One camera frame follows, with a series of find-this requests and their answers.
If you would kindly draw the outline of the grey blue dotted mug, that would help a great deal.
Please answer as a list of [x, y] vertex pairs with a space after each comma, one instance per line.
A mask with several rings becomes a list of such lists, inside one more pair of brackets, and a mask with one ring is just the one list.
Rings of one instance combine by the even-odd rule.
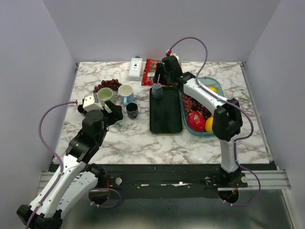
[[152, 85], [152, 96], [155, 99], [160, 99], [163, 95], [163, 87], [160, 83], [154, 83]]

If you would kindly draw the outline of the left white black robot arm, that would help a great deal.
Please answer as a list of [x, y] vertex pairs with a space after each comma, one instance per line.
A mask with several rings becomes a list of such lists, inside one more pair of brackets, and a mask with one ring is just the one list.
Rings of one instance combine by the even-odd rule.
[[69, 142], [60, 165], [40, 194], [17, 215], [27, 229], [58, 229], [63, 216], [90, 190], [106, 195], [120, 193], [110, 188], [105, 170], [89, 164], [102, 146], [109, 126], [123, 119], [122, 107], [107, 100], [109, 111], [98, 106], [87, 110], [77, 135]]

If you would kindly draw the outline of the brown striped mug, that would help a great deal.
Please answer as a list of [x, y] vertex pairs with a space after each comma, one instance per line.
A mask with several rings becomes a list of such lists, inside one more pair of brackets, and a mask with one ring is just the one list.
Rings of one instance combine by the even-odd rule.
[[77, 107], [77, 111], [82, 115], [82, 116], [86, 116], [87, 112], [84, 110], [82, 105], [79, 105]]

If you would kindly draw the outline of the light green large mug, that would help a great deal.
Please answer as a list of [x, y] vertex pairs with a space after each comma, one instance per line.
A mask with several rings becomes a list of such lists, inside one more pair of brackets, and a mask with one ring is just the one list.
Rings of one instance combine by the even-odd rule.
[[106, 88], [101, 88], [97, 92], [97, 97], [100, 102], [100, 104], [105, 107], [105, 102], [110, 100], [113, 104], [115, 103], [115, 98], [112, 89], [106, 87]]

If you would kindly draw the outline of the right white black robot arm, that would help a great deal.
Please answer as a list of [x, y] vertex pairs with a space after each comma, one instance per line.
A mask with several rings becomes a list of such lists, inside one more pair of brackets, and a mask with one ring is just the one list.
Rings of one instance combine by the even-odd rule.
[[194, 98], [213, 115], [212, 132], [220, 141], [222, 156], [219, 181], [223, 186], [230, 187], [241, 173], [236, 146], [243, 125], [239, 102], [220, 96], [192, 73], [183, 72], [173, 55], [158, 62], [156, 73], [159, 70], [160, 78], [171, 88]]

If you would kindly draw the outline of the mint green mug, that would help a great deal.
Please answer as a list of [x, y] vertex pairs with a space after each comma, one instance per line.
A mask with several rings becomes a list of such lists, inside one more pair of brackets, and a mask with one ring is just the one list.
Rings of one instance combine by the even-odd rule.
[[122, 107], [116, 107], [114, 111], [108, 112], [105, 116], [108, 118], [107, 126], [116, 124], [123, 119]]

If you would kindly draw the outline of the light blue hexagonal mug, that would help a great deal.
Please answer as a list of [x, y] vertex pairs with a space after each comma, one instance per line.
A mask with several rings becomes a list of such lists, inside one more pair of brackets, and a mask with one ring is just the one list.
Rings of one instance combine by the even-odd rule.
[[123, 105], [134, 102], [133, 88], [130, 85], [121, 85], [118, 88], [118, 94]]

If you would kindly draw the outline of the dark blue mug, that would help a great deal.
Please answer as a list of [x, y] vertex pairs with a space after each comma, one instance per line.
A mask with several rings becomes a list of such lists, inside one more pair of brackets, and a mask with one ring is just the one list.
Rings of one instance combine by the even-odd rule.
[[129, 118], [135, 119], [139, 114], [138, 105], [136, 103], [129, 103], [126, 105], [126, 111]]

